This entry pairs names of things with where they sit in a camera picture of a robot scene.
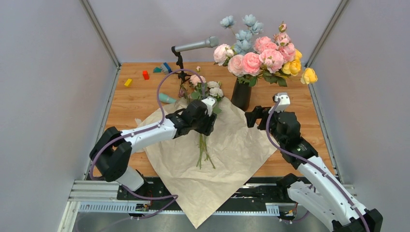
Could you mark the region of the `flower stems bunch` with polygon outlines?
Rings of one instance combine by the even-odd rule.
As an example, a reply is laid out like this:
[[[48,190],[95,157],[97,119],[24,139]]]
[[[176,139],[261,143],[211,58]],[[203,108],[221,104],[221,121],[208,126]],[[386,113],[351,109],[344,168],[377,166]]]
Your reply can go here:
[[[224,97],[224,93],[221,89],[221,82],[206,81],[202,75],[193,74],[188,79],[182,81],[180,84],[179,97],[184,98],[188,103],[192,100],[202,100],[207,97],[212,97],[216,100],[215,106],[213,106],[213,112],[219,114],[222,112],[219,103]],[[196,167],[202,168],[202,161],[209,161],[212,168],[215,169],[215,165],[207,150],[207,136],[199,135],[199,158]]]

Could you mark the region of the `peach paper bouquet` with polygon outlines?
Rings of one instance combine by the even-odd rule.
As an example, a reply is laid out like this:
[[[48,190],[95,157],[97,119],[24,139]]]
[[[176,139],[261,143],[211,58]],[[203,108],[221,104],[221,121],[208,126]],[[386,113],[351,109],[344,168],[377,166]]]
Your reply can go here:
[[[228,98],[219,102],[214,131],[199,147],[200,134],[140,148],[131,164],[143,174],[151,168],[194,228],[199,228],[239,188],[265,168],[276,152],[265,132],[248,127],[243,110]]]

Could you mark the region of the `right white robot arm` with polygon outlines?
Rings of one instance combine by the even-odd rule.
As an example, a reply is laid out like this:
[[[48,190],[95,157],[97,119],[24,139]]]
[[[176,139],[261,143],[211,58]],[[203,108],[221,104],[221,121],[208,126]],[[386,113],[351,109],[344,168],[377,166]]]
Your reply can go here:
[[[246,112],[247,126],[265,130],[278,142],[283,158],[315,187],[312,191],[295,175],[288,174],[277,184],[279,200],[301,203],[331,232],[379,232],[383,217],[377,209],[367,209],[354,198],[327,169],[314,147],[301,136],[294,112],[269,113],[269,107],[256,106]]]

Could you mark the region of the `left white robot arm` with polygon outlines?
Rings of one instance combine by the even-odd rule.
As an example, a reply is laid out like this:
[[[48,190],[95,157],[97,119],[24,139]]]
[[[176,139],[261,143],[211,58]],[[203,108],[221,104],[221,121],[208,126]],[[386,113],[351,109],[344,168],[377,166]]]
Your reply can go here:
[[[106,182],[116,181],[129,189],[137,200],[148,194],[142,175],[129,166],[131,154],[158,142],[187,135],[190,131],[209,136],[217,115],[217,101],[212,97],[194,100],[186,108],[166,115],[159,122],[131,130],[108,128],[90,152],[92,167],[96,167]]]

